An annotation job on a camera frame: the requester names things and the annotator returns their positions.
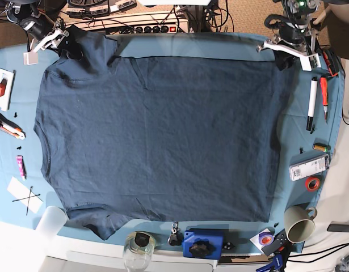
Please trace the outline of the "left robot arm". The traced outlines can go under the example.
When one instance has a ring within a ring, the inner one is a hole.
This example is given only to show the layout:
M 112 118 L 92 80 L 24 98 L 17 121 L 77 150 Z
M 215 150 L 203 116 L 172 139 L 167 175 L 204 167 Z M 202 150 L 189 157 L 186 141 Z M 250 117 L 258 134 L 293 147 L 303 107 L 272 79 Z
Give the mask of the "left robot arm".
M 274 35 L 257 46 L 257 52 L 270 49 L 279 70 L 292 66 L 299 60 L 304 71 L 321 67 L 317 48 L 318 30 L 312 27 L 312 14 L 318 1 L 281 1 L 283 14 L 270 14 L 264 20 L 266 28 Z

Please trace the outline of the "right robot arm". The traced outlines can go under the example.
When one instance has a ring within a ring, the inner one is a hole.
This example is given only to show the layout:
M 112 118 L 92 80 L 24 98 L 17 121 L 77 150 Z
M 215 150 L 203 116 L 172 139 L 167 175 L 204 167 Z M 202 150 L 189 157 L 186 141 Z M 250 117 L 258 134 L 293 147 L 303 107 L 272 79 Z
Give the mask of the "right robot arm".
M 81 60 L 81 46 L 75 36 L 66 28 L 61 17 L 53 21 L 46 13 L 39 10 L 39 1 L 9 2 L 5 11 L 7 20 L 17 24 L 32 37 L 28 43 L 29 52 L 24 54 L 24 64 L 38 63 L 37 53 L 42 50 L 52 50 L 57 54 L 66 53 L 68 58 Z

